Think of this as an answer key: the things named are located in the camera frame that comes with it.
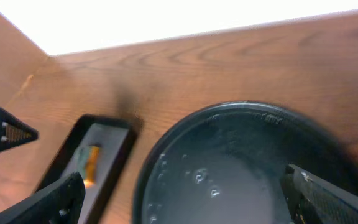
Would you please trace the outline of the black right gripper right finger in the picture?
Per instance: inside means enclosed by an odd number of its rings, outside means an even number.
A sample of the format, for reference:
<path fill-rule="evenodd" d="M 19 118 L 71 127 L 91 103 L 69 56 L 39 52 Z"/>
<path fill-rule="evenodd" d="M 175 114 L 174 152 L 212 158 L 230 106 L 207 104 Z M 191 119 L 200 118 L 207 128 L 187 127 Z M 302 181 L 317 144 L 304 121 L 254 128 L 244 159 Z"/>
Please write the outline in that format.
<path fill-rule="evenodd" d="M 294 165 L 280 178 L 293 223 L 358 224 L 358 196 Z"/>

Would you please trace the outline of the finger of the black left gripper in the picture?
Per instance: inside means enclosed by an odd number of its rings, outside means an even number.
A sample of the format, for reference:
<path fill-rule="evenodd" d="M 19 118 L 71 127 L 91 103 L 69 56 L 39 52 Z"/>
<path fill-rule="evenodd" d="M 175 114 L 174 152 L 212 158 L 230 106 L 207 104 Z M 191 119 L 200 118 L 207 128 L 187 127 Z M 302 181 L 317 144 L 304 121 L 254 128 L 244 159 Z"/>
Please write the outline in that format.
<path fill-rule="evenodd" d="M 38 140 L 39 132 L 0 107 L 0 152 Z"/>

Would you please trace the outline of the green orange sponge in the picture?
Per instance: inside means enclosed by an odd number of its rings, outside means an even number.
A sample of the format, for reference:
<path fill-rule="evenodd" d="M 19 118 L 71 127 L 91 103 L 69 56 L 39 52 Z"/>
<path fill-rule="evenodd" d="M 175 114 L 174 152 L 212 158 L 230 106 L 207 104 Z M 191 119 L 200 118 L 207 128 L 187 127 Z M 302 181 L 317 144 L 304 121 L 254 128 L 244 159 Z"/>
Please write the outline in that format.
<path fill-rule="evenodd" d="M 74 153 L 75 170 L 80 173 L 85 188 L 96 183 L 96 169 L 101 147 L 99 145 L 81 146 Z"/>

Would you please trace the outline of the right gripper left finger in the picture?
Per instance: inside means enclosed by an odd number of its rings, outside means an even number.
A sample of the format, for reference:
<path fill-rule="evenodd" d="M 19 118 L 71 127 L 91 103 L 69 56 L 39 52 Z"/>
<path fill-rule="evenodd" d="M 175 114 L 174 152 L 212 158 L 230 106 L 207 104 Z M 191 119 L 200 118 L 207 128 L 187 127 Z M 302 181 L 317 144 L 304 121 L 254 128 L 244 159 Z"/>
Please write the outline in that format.
<path fill-rule="evenodd" d="M 78 223 L 85 185 L 73 172 L 0 212 L 0 224 Z"/>

